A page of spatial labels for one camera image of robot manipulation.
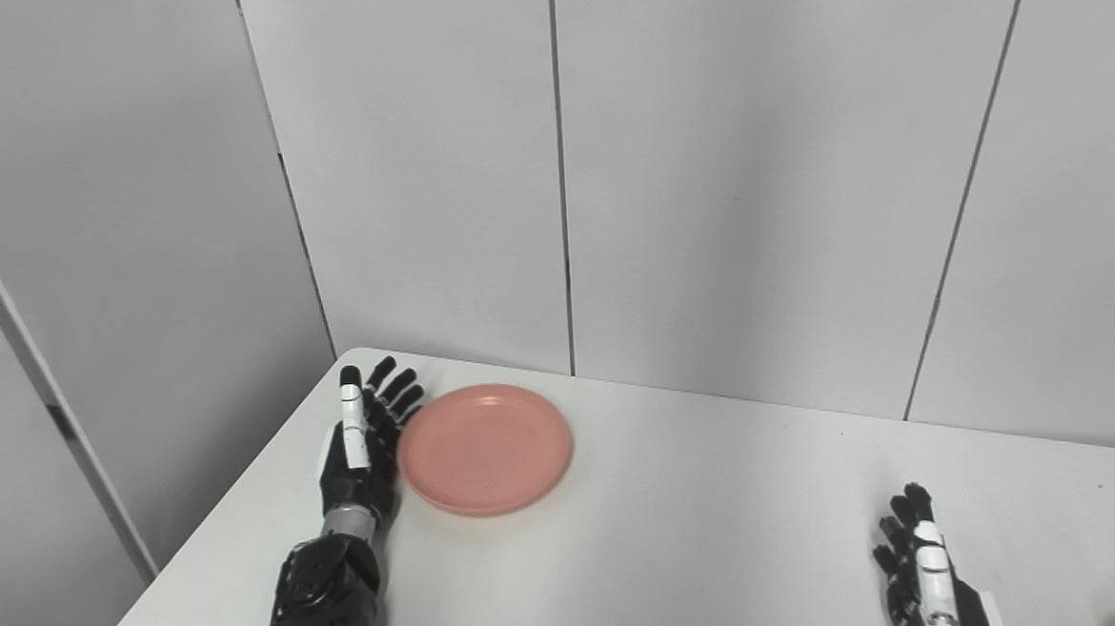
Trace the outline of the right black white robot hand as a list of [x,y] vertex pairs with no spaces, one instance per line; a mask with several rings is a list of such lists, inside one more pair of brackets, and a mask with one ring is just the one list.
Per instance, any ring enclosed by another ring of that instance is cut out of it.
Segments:
[[884,576],[889,626],[1005,626],[992,594],[957,575],[928,490],[906,482],[889,507],[878,521],[884,542],[871,550]]

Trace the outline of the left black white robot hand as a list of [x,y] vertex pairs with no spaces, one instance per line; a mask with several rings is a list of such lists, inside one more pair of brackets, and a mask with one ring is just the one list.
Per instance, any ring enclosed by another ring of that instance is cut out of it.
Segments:
[[397,447],[403,430],[426,402],[416,369],[392,356],[365,374],[357,366],[339,373],[340,412],[326,443],[319,492],[328,520],[353,516],[374,534],[388,524],[397,505]]

